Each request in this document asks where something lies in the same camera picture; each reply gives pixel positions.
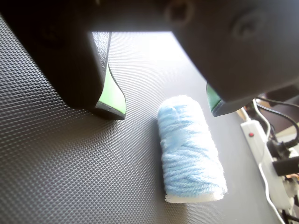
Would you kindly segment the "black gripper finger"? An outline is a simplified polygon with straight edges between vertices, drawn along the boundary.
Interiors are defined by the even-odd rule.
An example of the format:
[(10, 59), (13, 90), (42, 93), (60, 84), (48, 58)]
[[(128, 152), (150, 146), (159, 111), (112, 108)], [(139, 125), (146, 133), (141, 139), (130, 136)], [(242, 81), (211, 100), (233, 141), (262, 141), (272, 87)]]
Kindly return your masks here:
[(165, 26), (232, 109), (299, 81), (296, 0), (134, 0), (142, 28)]
[(3, 0), (0, 13), (71, 108), (104, 119), (123, 120), (126, 99), (108, 64), (111, 32), (96, 44), (84, 16), (97, 0)]

